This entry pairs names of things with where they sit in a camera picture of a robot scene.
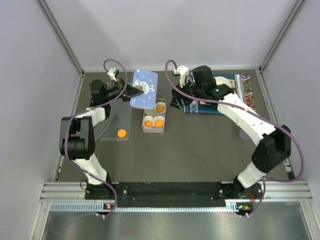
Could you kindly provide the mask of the orange flower cookie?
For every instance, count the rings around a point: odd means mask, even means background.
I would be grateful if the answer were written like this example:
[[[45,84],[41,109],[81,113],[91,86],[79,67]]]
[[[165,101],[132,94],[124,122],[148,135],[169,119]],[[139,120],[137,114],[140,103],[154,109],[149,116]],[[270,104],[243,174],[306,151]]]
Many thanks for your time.
[[[145,128],[152,128],[153,127],[153,121],[152,120],[146,120],[144,122],[144,127]]]

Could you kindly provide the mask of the green round cookie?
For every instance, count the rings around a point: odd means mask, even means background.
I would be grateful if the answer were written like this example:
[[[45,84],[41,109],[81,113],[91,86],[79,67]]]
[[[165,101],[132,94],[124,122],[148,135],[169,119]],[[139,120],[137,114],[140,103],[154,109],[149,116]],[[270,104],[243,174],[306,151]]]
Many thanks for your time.
[[[152,114],[155,110],[154,109],[146,109],[145,112],[147,114]]]

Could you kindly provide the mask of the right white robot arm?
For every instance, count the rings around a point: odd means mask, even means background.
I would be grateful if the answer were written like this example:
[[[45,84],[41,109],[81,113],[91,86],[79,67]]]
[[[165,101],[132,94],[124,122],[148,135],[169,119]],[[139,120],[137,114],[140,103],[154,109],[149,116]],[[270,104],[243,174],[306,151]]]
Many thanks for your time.
[[[214,76],[207,65],[193,70],[175,66],[173,75],[179,77],[179,82],[171,89],[172,107],[203,102],[232,120],[255,144],[251,162],[233,180],[237,197],[249,195],[254,184],[291,156],[290,129],[285,125],[276,128],[256,114],[236,93],[230,78]]]

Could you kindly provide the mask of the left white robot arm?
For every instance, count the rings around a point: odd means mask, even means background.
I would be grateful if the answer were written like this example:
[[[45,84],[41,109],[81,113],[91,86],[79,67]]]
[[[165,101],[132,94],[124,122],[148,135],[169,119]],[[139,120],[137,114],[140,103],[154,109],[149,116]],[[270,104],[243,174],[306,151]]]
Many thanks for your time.
[[[114,80],[110,87],[99,79],[89,84],[89,107],[74,116],[61,119],[59,151],[87,177],[89,185],[96,186],[102,198],[109,198],[114,191],[108,172],[102,168],[95,155],[98,138],[94,127],[109,118],[111,103],[121,99],[123,102],[143,94],[138,87],[128,85],[123,79]]]

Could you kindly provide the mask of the metal tongs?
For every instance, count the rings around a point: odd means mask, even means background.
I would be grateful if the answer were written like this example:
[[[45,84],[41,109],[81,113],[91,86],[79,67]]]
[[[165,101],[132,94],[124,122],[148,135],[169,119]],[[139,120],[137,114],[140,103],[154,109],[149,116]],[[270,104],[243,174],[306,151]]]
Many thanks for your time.
[[[99,142],[100,139],[103,137],[103,135],[106,133],[106,131],[117,121],[118,115],[115,114],[112,118],[112,120],[107,124],[107,126],[103,129],[103,131],[100,133],[100,135],[95,139],[95,142]]]

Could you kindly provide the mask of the orange round cookie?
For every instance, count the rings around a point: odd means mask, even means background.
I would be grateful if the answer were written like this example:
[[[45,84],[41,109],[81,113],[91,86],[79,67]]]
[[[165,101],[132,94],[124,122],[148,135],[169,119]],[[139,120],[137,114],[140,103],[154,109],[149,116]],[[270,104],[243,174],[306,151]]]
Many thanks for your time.
[[[164,111],[165,111],[165,107],[164,107],[163,105],[158,105],[158,106],[156,107],[156,112],[157,112],[158,114],[162,114]]]

